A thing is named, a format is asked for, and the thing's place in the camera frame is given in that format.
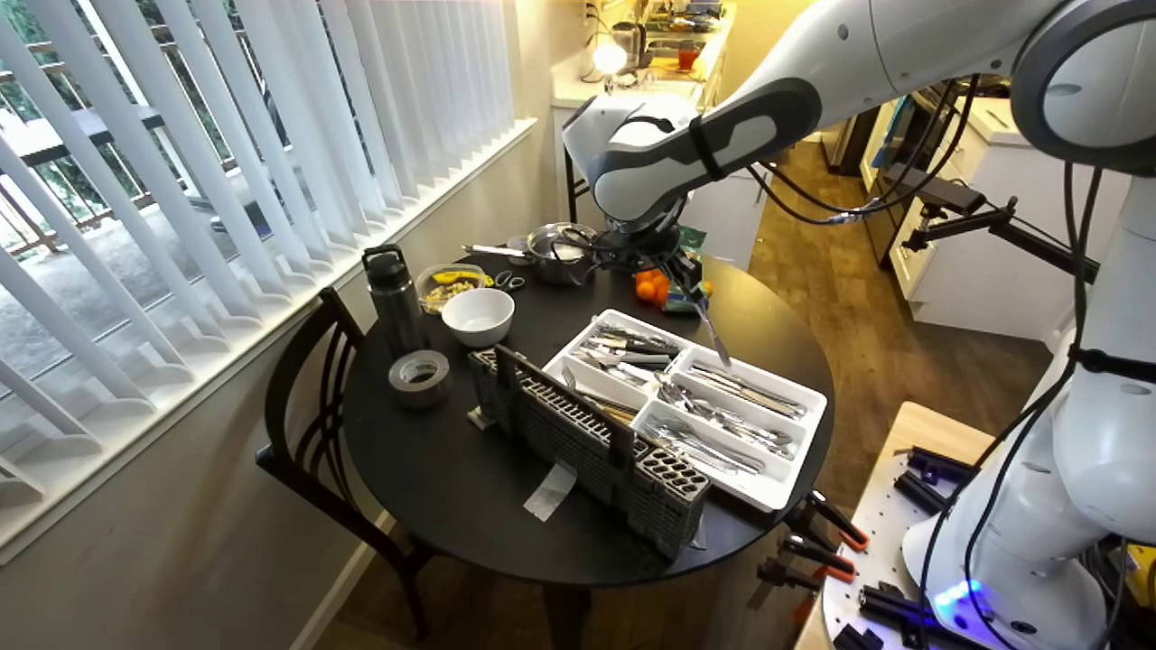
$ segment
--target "black chair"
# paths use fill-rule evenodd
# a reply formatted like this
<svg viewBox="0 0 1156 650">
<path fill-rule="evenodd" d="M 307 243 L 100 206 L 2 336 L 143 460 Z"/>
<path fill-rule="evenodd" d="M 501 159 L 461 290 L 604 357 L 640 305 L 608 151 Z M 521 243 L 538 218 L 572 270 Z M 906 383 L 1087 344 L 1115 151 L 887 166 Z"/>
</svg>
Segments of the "black chair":
<svg viewBox="0 0 1156 650">
<path fill-rule="evenodd" d="M 364 347 L 364 332 L 343 307 L 343 300 L 326 290 L 317 312 L 287 340 L 284 354 L 262 394 L 262 426 L 266 447 L 255 455 L 255 467 L 281 481 L 287 493 L 317 505 L 328 519 L 343 525 L 350 535 L 368 542 L 402 578 L 415 635 L 431 632 L 427 609 L 415 590 L 415 576 L 431 561 L 423 542 L 402 542 L 378 531 L 364 508 L 354 503 L 346 462 L 343 462 L 343 379 L 354 361 L 354 352 Z M 307 391 L 295 391 L 307 370 L 322 352 L 317 405 L 307 405 Z"/>
</svg>

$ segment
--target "tape roll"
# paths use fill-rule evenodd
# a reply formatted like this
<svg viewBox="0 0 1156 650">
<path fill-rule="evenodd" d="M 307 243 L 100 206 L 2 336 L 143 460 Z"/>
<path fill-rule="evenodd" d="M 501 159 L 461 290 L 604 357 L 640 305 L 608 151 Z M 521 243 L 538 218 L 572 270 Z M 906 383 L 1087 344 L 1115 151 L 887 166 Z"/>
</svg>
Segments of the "tape roll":
<svg viewBox="0 0 1156 650">
<path fill-rule="evenodd" d="M 442 352 L 410 352 L 389 366 L 389 394 L 405 407 L 432 407 L 452 388 Z"/>
</svg>

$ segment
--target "cutlery tray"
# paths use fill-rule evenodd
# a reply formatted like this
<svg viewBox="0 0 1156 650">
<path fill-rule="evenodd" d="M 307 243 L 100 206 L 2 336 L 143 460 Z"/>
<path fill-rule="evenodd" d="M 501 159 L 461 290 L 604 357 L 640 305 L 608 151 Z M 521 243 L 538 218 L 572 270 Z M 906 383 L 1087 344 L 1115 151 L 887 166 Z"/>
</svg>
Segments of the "cutlery tray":
<svg viewBox="0 0 1156 650">
<path fill-rule="evenodd" d="M 703 474 L 637 436 L 508 347 L 468 354 L 468 366 L 476 407 L 493 431 L 573 471 L 579 485 L 617 508 L 661 555 L 687 549 L 709 497 Z"/>
<path fill-rule="evenodd" d="M 597 314 L 546 370 L 715 488 L 769 514 L 800 474 L 827 397 L 621 312 Z"/>
</svg>

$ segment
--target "cable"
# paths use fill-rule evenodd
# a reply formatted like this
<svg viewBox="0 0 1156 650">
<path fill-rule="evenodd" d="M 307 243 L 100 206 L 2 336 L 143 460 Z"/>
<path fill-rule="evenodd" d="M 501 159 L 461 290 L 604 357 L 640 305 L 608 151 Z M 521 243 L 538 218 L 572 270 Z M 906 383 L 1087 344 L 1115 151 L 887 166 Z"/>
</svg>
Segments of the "cable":
<svg viewBox="0 0 1156 650">
<path fill-rule="evenodd" d="M 965 141 L 965 133 L 967 133 L 975 91 L 977 91 L 977 75 L 971 75 L 971 88 L 967 88 L 967 97 L 965 97 L 965 107 L 959 107 L 959 122 L 954 128 L 944 159 L 933 164 L 933 169 L 927 169 L 906 194 L 874 199 L 874 201 L 865 201 L 856 218 L 865 218 L 865 214 L 879 214 L 879 211 L 893 211 L 893 206 L 900 206 L 900 201 L 910 201 L 922 189 L 927 189 L 927 186 L 944 174 L 944 166 L 951 164 L 954 149 L 956 149 L 956 145 Z"/>
<path fill-rule="evenodd" d="M 774 206 L 781 206 L 788 218 L 793 218 L 793 221 L 800 221 L 800 225 L 835 228 L 835 225 L 853 221 L 853 214 L 806 218 L 806 214 L 790 211 L 790 206 L 764 186 L 764 178 L 756 174 L 756 166 L 749 166 L 749 174 L 751 174 L 756 186 L 769 194 Z"/>
<path fill-rule="evenodd" d="M 914 169 L 914 164 L 910 164 L 910 166 L 900 174 L 900 180 L 883 193 L 883 194 L 893 194 L 893 199 L 880 194 L 880 199 L 874 199 L 874 201 L 862 201 L 862 206 L 853 206 L 853 211 L 839 211 L 839 214 L 830 214 L 830 218 L 806 218 L 806 214 L 790 211 L 751 166 L 749 166 L 749 174 L 758 180 L 758 189 L 769 194 L 774 206 L 781 206 L 788 218 L 793 218 L 793 221 L 800 221 L 800 225 L 835 228 L 835 225 L 849 225 L 853 218 L 865 218 L 865 214 L 879 214 L 879 211 L 893 211 L 893 206 L 914 199 L 922 189 L 927 189 L 927 186 L 938 178 L 938 169 L 951 164 L 954 149 L 959 145 L 959 136 L 965 136 L 965 131 L 967 131 L 975 91 L 977 91 L 977 75 L 971 75 L 959 122 L 954 128 L 954 136 L 951 136 L 944 159 L 938 159 L 906 194 L 893 194 L 893 193 L 897 193 L 900 180 Z"/>
<path fill-rule="evenodd" d="M 1089 174 L 1089 186 L 1087 186 L 1087 194 L 1085 194 L 1085 218 L 1080 218 L 1080 225 L 1077 225 L 1077 199 L 1074 199 L 1074 164 L 1066 164 L 1066 169 L 1063 169 L 1063 189 L 1066 189 L 1066 228 L 1068 228 L 1068 243 L 1074 243 L 1074 298 L 1077 298 L 1077 347 L 1085 344 L 1085 326 L 1087 326 L 1087 231 L 1089 231 L 1089 214 L 1094 214 L 1094 199 L 1099 199 L 1099 180 L 1100 180 L 1100 169 L 1094 166 L 1094 174 Z M 1057 394 L 1057 388 L 1066 388 L 1068 379 L 1074 379 L 1074 372 L 1077 372 L 1077 361 L 1066 361 L 1066 370 L 1063 370 L 1063 376 L 1053 379 L 1053 391 L 1046 391 L 1046 405 L 1053 402 L 1053 394 Z M 975 526 L 971 526 L 971 535 L 967 535 L 967 544 L 965 544 L 965 586 L 971 586 L 971 555 L 975 555 L 975 544 L 977 544 L 977 535 L 981 535 L 981 526 L 985 526 L 985 519 L 988 519 L 988 514 L 994 514 L 994 505 L 995 505 L 995 497 L 1000 497 L 1000 493 L 1004 493 L 1004 481 L 1007 481 L 1007 474 L 1011 474 L 1011 462 L 1015 462 L 1015 455 L 1020 455 L 1020 447 L 1028 440 L 1028 435 L 1034 435 L 1034 426 L 1038 426 L 1038 418 L 1044 417 L 1044 407 L 1034 417 L 1034 422 L 1011 440 L 1011 447 L 1007 447 L 1007 460 L 1004 460 L 1004 467 L 995 471 L 995 481 L 994 481 L 994 488 L 988 488 L 988 495 L 985 495 L 985 505 L 981 505 L 981 514 L 977 514 L 977 519 L 975 519 Z M 981 630 L 994 635 L 994 638 L 1000 638 L 1004 645 L 1011 645 L 988 621 L 985 621 L 985 615 L 981 615 L 981 608 L 977 608 L 977 596 L 967 590 L 967 602 L 975 608 L 975 615 L 977 615 L 977 621 L 981 621 Z"/>
<path fill-rule="evenodd" d="M 1077 344 L 1085 340 L 1085 323 L 1087 323 L 1087 231 L 1089 231 L 1089 214 L 1094 214 L 1094 199 L 1099 199 L 1099 180 L 1100 180 L 1100 169 L 1089 174 L 1089 186 L 1087 186 L 1087 199 L 1085 199 L 1085 221 L 1077 228 L 1077 211 L 1074 211 L 1074 164 L 1066 164 L 1066 228 L 1068 228 L 1068 245 L 1074 245 L 1074 300 L 1077 300 Z M 977 621 L 985 625 L 985 632 L 994 638 L 1000 638 L 1004 645 L 1011 645 L 981 615 L 977 608 L 977 596 L 971 592 L 971 555 L 975 555 L 975 544 L 977 544 L 977 531 L 985 526 L 994 505 L 995 505 L 995 495 L 1007 481 L 1007 471 L 1011 471 L 1011 460 L 1020 455 L 1020 447 L 1027 446 L 1027 436 L 1034 435 L 1038 418 L 1046 412 L 1046 405 L 1063 394 L 1063 388 L 1068 383 L 1068 376 L 1077 372 L 1077 361 L 1066 361 L 1063 376 L 1028 405 L 1015 417 L 1011 426 L 1004 426 L 1004 435 L 975 460 L 975 467 L 981 467 L 1015 431 L 1020 422 L 1022 435 L 1015 436 L 1015 446 L 1007 447 L 1007 460 L 1004 467 L 995 471 L 995 481 L 988 488 L 988 497 L 967 535 L 967 544 L 965 544 L 965 586 L 967 586 L 967 602 L 971 609 L 977 615 Z M 951 497 L 945 497 L 945 508 L 944 518 L 935 519 L 933 535 L 927 535 L 927 553 L 924 553 L 924 565 L 922 565 L 922 576 L 916 576 L 916 590 L 927 592 L 927 572 L 933 572 L 933 555 L 935 555 L 935 544 L 938 544 L 938 531 L 944 531 L 944 519 L 951 518 L 951 508 L 956 505 L 956 497 L 965 495 L 971 481 L 965 481 Z"/>
<path fill-rule="evenodd" d="M 927 136 L 935 133 L 933 128 L 914 141 L 914 151 L 906 156 L 906 164 L 902 164 L 902 169 L 897 174 L 897 180 L 893 180 L 879 199 L 859 201 L 859 206 L 849 206 L 849 211 L 845 211 L 845 206 L 830 206 L 830 201 L 810 194 L 810 193 L 806 193 L 799 180 L 790 180 L 781 166 L 763 164 L 763 166 L 764 166 L 774 178 L 781 178 L 793 194 L 800 194 L 806 201 L 812 201 L 812 206 L 818 206 L 818 211 L 827 211 L 827 214 L 839 214 L 839 221 L 835 221 L 835 218 L 827 218 L 827 221 L 800 218 L 800 214 L 788 211 L 781 199 L 774 199 L 774 201 L 785 206 L 788 218 L 806 221 L 806 225 L 845 225 L 845 221 L 853 221 L 853 218 L 870 218 L 870 214 L 879 214 L 879 211 L 893 211 L 893 206 L 900 206 L 900 201 L 910 201 L 910 199 L 914 199 L 922 189 L 927 189 L 927 186 L 938 178 L 938 169 L 951 164 L 954 149 L 959 145 L 959 136 L 965 136 L 965 131 L 967 131 L 975 95 L 977 95 L 977 75 L 971 75 L 971 83 L 967 83 L 967 103 L 965 103 L 965 107 L 959 107 L 959 122 L 954 128 L 951 149 L 944 151 L 938 164 L 933 164 L 933 169 L 924 174 L 924 180 L 916 180 L 910 193 L 900 194 L 906 174 L 914 169 L 914 159 L 924 151 Z M 954 97 L 956 97 L 954 91 L 945 91 L 945 95 L 938 97 L 938 105 L 935 105 L 935 111 L 933 111 L 933 122 L 938 122 L 944 111 L 954 111 L 954 107 L 951 107 Z"/>
<path fill-rule="evenodd" d="M 954 105 L 954 88 L 935 103 L 935 111 L 933 111 L 933 122 L 938 122 L 944 121 L 944 111 Z M 922 131 L 922 136 L 914 141 L 914 149 L 910 149 L 910 156 L 906 156 L 906 164 L 902 164 L 902 169 L 900 169 L 900 180 L 914 169 L 914 159 L 924 151 L 924 145 L 933 141 L 933 128 L 927 131 Z M 785 180 L 793 194 L 800 194 L 806 201 L 812 201 L 812 206 L 818 206 L 818 211 L 827 211 L 827 214 L 859 214 L 859 211 L 865 211 L 865 201 L 859 201 L 859 206 L 830 206 L 830 201 L 822 201 L 822 199 L 815 199 L 815 194 L 810 194 L 799 180 L 790 180 L 781 166 L 769 166 L 769 164 L 763 164 L 775 180 Z"/>
</svg>

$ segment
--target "black round table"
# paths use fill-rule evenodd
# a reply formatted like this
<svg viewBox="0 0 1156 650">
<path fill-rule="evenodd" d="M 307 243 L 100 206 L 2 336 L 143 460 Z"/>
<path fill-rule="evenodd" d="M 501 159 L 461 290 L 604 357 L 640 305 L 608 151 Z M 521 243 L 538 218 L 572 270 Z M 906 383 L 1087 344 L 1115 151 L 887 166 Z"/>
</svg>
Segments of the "black round table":
<svg viewBox="0 0 1156 650">
<path fill-rule="evenodd" d="M 709 264 L 711 323 L 724 352 L 749 366 L 788 376 L 830 397 L 830 370 L 818 344 L 799 314 L 751 276 Z M 592 314 L 621 312 L 653 323 L 674 336 L 711 344 L 698 319 L 668 319 L 640 305 L 627 284 L 604 277 L 592 290 L 560 290 L 526 282 L 515 293 L 508 347 L 546 366 Z M 452 397 L 431 412 L 405 412 L 386 394 L 389 357 L 372 344 L 358 354 L 346 379 L 346 447 L 364 488 L 415 539 L 474 568 L 538 580 L 549 602 L 587 602 L 587 590 L 640 586 L 711 568 L 764 531 L 775 514 L 756 514 L 738 497 L 711 493 L 699 535 L 674 561 L 631 535 L 626 519 L 587 497 L 580 488 L 540 525 L 522 497 L 540 485 L 549 462 L 515 436 L 476 431 L 466 412 L 476 405 L 466 352 L 448 347 L 454 361 Z M 830 436 L 830 402 L 815 431 L 793 495 L 806 495 L 818 474 Z"/>
</svg>

